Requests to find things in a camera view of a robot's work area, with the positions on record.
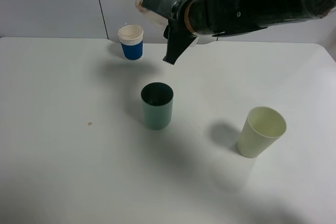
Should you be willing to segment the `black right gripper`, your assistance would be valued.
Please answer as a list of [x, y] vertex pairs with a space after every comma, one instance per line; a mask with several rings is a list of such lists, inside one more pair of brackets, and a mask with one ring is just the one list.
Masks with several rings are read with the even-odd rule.
[[162, 0], [162, 13], [168, 22], [163, 34], [167, 39], [163, 61], [174, 65], [197, 37], [210, 34], [207, 3], [206, 0]]

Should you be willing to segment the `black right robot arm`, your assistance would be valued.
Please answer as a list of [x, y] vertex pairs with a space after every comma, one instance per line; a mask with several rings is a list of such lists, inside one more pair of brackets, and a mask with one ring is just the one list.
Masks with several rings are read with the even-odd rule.
[[230, 37], [322, 19], [334, 8], [335, 0], [176, 0], [164, 32], [164, 61], [174, 64], [200, 36]]

